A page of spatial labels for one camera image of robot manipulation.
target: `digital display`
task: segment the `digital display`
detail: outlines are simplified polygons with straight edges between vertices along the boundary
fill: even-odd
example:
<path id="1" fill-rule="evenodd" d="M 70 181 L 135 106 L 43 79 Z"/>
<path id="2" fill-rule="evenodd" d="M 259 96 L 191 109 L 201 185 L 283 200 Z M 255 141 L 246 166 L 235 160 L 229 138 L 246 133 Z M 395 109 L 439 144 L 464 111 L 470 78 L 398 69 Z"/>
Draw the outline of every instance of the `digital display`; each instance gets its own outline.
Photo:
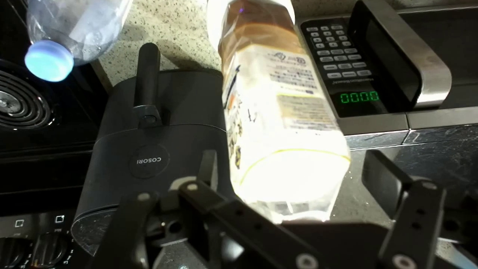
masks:
<path id="1" fill-rule="evenodd" d="M 376 102 L 379 102 L 379 96 L 376 91 L 352 91 L 352 93 L 340 93 L 339 100 L 342 105 L 346 105 L 346 103 L 376 103 Z"/>
<path id="2" fill-rule="evenodd" d="M 339 117 L 386 114 L 380 94 L 373 88 L 345 90 L 340 87 L 330 97 Z"/>

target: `stove burner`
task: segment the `stove burner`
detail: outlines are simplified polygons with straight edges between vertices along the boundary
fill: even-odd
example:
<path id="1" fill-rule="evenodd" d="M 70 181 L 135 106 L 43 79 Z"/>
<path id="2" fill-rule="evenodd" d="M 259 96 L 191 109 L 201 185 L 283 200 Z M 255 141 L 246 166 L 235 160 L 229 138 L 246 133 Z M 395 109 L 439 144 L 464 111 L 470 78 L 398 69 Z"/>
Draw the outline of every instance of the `stove burner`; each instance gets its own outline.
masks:
<path id="1" fill-rule="evenodd" d="M 0 127 L 31 130 L 52 120 L 46 99 L 20 78 L 0 70 Z"/>

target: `water bottle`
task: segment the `water bottle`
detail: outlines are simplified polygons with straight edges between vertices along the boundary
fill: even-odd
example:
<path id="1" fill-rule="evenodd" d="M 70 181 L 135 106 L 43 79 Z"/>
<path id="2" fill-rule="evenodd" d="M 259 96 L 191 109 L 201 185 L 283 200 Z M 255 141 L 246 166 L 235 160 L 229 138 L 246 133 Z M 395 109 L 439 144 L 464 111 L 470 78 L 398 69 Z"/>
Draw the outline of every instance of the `water bottle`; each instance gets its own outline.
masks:
<path id="1" fill-rule="evenodd" d="M 209 0 L 234 193 L 273 223 L 330 218 L 349 150 L 289 0 Z"/>
<path id="2" fill-rule="evenodd" d="M 58 82 L 97 60 L 119 36 L 132 0 L 28 0 L 26 69 Z"/>

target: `black handle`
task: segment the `black handle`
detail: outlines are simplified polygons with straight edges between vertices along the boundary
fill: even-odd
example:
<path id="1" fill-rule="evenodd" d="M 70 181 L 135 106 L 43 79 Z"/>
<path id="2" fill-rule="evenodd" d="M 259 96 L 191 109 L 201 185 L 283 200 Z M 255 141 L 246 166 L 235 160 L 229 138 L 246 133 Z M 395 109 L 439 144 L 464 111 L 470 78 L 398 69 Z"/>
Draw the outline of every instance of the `black handle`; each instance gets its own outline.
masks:
<path id="1" fill-rule="evenodd" d="M 161 126 L 158 103 L 158 66 L 159 51 L 153 43 L 144 43 L 138 49 L 135 90 L 134 90 L 134 114 L 137 115 L 138 129 Z"/>
<path id="2" fill-rule="evenodd" d="M 356 2 L 349 33 L 364 39 L 368 20 L 374 20 L 382 32 L 419 73 L 421 85 L 412 100 L 413 109 L 436 108 L 451 90 L 451 72 L 436 52 L 392 11 L 383 0 Z"/>

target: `countertop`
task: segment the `countertop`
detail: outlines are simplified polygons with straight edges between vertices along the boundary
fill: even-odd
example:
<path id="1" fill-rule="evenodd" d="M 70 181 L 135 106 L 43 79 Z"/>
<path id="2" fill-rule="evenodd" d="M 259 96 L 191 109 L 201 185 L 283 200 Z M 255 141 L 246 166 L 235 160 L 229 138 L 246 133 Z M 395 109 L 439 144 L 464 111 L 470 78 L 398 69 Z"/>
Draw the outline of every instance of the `countertop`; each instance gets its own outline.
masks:
<path id="1" fill-rule="evenodd" d="M 134 0 L 113 48 L 100 57 L 111 85 L 135 75 L 137 51 L 152 42 L 161 70 L 218 69 L 219 55 L 206 32 L 207 0 Z"/>

